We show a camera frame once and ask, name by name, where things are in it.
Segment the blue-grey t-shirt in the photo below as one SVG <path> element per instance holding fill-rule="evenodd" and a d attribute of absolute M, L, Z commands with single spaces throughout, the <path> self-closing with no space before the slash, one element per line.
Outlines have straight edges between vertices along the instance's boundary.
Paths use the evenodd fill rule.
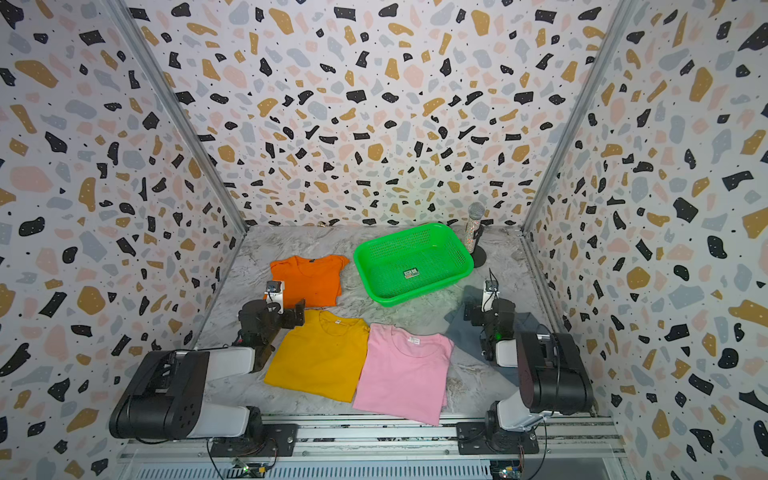
<path fill-rule="evenodd" d="M 450 324 L 445 336 L 454 345 L 473 358 L 491 366 L 513 385 L 519 385 L 516 367 L 501 367 L 496 363 L 497 345 L 500 342 L 513 341 L 517 333 L 534 332 L 540 325 L 538 319 L 529 312 L 517 313 L 516 305 L 506 299 L 497 298 L 486 310 L 485 327 L 475 327 L 463 318 L 465 304 L 450 316 Z"/>

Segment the orange t-shirt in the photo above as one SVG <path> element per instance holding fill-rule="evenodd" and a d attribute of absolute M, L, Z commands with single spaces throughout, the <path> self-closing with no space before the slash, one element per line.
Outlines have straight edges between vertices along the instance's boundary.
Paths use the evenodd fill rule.
<path fill-rule="evenodd" d="M 319 259 L 292 256 L 273 261 L 273 281 L 283 283 L 283 304 L 292 309 L 304 300 L 308 308 L 334 307 L 342 294 L 341 273 L 349 259 L 328 255 Z"/>

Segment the yellow t-shirt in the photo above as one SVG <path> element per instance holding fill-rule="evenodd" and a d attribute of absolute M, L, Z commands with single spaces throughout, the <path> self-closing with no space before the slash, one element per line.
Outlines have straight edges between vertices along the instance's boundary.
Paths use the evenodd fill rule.
<path fill-rule="evenodd" d="M 367 357 L 369 334 L 362 318 L 307 310 L 305 323 L 280 343 L 264 383 L 350 403 Z"/>

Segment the pink t-shirt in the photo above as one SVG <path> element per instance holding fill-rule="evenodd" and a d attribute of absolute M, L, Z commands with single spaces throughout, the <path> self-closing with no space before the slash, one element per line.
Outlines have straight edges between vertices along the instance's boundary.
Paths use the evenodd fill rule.
<path fill-rule="evenodd" d="M 447 405 L 453 349 L 442 334 L 418 336 L 394 325 L 371 325 L 352 406 L 437 426 Z"/>

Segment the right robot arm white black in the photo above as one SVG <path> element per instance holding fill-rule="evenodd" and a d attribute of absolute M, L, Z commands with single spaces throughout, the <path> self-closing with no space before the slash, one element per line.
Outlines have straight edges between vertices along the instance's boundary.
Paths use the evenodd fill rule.
<path fill-rule="evenodd" d="M 466 305 L 464 320 L 480 329 L 482 358 L 515 371 L 518 390 L 494 402 L 482 423 L 457 425 L 461 454 L 537 453 L 535 429 L 540 424 L 557 414 L 591 410 L 594 393 L 571 335 L 541 324 L 518 329 L 515 305 L 500 298 Z"/>

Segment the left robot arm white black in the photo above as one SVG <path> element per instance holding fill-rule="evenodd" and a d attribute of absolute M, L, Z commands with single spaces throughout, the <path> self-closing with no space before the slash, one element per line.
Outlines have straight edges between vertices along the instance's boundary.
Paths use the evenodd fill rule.
<path fill-rule="evenodd" d="M 200 350 L 153 350 L 112 411 L 109 432 L 117 439 L 158 444 L 205 439 L 220 456 L 254 455 L 272 444 L 281 456 L 297 426 L 266 425 L 255 406 L 227 406 L 205 399 L 208 382 L 261 371 L 283 329 L 302 326 L 306 301 L 287 308 L 276 300 L 252 300 L 238 312 L 240 330 L 230 346 Z"/>

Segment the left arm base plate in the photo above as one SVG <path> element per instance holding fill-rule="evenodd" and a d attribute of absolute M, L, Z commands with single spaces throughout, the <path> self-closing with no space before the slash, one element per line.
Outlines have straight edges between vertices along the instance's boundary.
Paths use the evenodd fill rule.
<path fill-rule="evenodd" d="M 263 424 L 240 437 L 214 438 L 210 444 L 213 458 L 291 457 L 299 426 L 293 423 Z"/>

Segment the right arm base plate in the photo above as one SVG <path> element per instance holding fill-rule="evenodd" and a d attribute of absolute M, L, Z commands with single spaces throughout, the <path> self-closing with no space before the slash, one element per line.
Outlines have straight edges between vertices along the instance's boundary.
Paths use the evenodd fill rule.
<path fill-rule="evenodd" d="M 483 422 L 456 424 L 458 451 L 461 455 L 538 454 L 540 447 L 532 432 L 513 432 Z"/>

